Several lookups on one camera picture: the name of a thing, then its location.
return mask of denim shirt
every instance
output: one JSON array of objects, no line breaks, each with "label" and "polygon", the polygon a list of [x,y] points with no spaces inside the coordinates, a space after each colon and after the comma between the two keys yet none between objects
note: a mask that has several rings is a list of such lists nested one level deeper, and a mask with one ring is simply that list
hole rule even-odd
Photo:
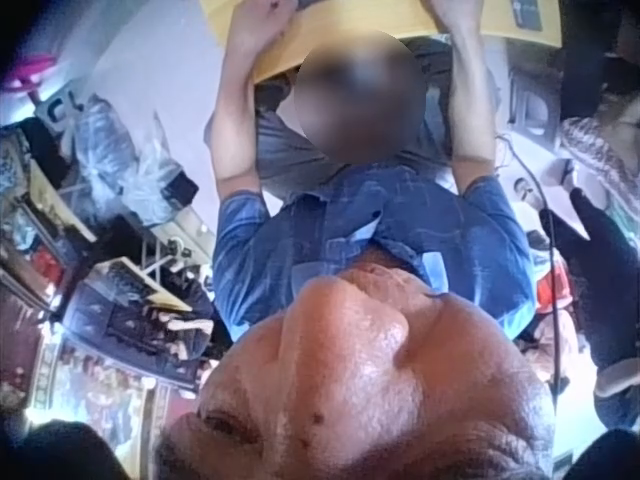
[{"label": "denim shirt", "polygon": [[496,178],[458,196],[407,167],[371,165],[346,169],[273,218],[256,193],[222,203],[213,287],[231,338],[287,308],[309,279],[346,269],[373,242],[437,292],[483,308],[510,339],[533,318],[527,238]]}]

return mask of person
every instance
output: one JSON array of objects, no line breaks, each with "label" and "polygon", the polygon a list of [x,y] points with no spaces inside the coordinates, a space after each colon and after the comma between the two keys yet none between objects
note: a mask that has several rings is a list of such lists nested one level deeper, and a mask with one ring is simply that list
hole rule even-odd
[{"label": "person", "polygon": [[401,165],[354,166],[273,218],[256,165],[251,71],[296,2],[236,8],[211,149],[216,305],[240,338],[198,411],[165,433],[159,478],[550,472],[550,392],[511,342],[535,296],[525,234],[494,177],[483,2],[427,6],[453,43],[460,195]]},{"label": "person", "polygon": [[515,190],[540,212],[578,286],[578,318],[598,368],[596,413],[607,428],[631,428],[640,417],[640,259],[616,223],[578,188],[577,172],[573,160],[565,160],[560,184],[589,240],[549,210],[527,180],[517,180]]}]

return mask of wire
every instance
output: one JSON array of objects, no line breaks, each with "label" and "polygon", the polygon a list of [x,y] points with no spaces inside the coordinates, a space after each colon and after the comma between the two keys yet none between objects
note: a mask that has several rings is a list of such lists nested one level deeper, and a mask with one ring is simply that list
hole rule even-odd
[{"label": "wire", "polygon": [[551,261],[551,308],[553,315],[553,383],[551,387],[551,395],[553,397],[553,410],[557,413],[558,397],[560,396],[562,354],[560,352],[560,320],[558,314],[558,293],[556,290],[556,263],[554,258],[556,249],[556,236],[554,231],[553,217],[551,215],[551,210],[549,209],[547,197],[542,190],[542,185],[540,185],[540,182],[533,174],[531,169],[516,153],[515,149],[513,148],[511,138],[506,135],[498,135],[496,138],[504,141],[507,144],[513,157],[518,161],[522,168],[524,168],[525,172],[527,172],[527,175],[531,178],[533,184],[536,187],[536,190],[538,190],[538,195],[540,195],[540,198],[542,199],[543,210],[549,217],[549,260]]}]

